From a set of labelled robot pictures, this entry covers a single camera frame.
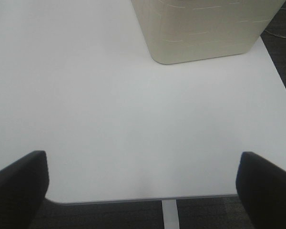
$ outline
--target gray carpet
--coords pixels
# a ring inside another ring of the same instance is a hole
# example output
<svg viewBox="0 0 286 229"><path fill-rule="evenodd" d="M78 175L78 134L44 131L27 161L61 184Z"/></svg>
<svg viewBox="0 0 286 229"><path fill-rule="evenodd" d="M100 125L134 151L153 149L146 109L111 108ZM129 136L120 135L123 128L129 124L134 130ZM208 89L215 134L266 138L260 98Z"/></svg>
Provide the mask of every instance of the gray carpet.
<svg viewBox="0 0 286 229"><path fill-rule="evenodd" d="M286 11L267 28L286 35ZM286 87L286 39L262 39ZM180 229L253 229L238 197L178 200ZM160 201L61 206L45 200L30 229L163 229Z"/></svg>

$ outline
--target table leg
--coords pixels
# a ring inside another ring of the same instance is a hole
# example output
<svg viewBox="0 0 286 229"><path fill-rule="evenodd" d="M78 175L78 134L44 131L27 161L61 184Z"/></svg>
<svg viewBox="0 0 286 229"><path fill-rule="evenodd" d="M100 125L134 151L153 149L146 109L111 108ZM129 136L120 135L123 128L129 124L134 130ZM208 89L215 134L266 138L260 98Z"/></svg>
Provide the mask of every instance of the table leg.
<svg viewBox="0 0 286 229"><path fill-rule="evenodd" d="M164 229L179 229L179 218L176 200L162 200L162 211Z"/></svg>

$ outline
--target cable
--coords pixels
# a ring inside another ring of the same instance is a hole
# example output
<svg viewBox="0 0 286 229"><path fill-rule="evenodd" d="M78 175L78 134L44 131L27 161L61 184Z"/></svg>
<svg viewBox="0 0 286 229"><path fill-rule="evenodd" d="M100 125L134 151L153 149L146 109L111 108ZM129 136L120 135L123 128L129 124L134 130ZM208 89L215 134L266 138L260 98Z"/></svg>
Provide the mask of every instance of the cable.
<svg viewBox="0 0 286 229"><path fill-rule="evenodd" d="M280 35L280 34L272 33L272 32L270 32L269 30L265 30L265 32L269 33L269 34L272 35L272 36L286 39L286 36L283 36L283 35Z"/></svg>

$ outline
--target floor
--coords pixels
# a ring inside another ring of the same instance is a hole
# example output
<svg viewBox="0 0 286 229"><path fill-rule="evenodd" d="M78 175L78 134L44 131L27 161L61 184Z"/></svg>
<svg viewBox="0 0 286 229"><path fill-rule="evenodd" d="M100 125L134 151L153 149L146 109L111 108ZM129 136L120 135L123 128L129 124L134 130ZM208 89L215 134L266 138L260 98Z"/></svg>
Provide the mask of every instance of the floor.
<svg viewBox="0 0 286 229"><path fill-rule="evenodd" d="M286 11L268 31L286 36ZM286 87L286 39L261 35ZM180 229L253 229L238 197L177 201ZM30 229L163 229L160 201L64 206L45 200Z"/></svg>

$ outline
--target table top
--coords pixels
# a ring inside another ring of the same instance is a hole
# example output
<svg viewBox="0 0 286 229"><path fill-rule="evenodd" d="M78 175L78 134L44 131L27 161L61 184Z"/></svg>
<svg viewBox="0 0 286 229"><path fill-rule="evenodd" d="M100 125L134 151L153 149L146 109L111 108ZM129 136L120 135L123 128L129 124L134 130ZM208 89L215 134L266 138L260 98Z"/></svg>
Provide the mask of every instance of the table top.
<svg viewBox="0 0 286 229"><path fill-rule="evenodd" d="M234 194L243 151L286 170L286 90L261 39L161 65L130 0L2 0L0 169L33 150L58 202Z"/></svg>

